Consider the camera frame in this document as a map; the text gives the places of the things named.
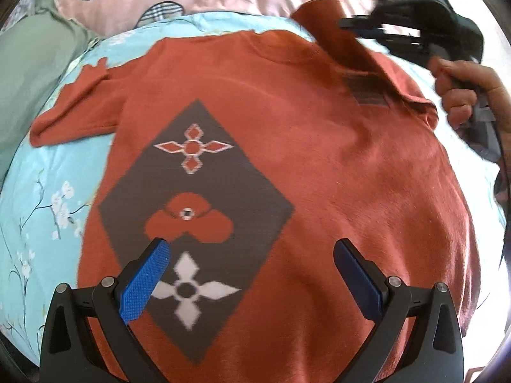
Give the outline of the person's right hand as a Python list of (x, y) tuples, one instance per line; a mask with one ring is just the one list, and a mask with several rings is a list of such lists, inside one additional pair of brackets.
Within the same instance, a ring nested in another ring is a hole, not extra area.
[(430, 59), (428, 69), (435, 78), (435, 90), (453, 129), (469, 121), (477, 103), (477, 91), (486, 94), (497, 129), (510, 139), (510, 95), (495, 70), (470, 61)]

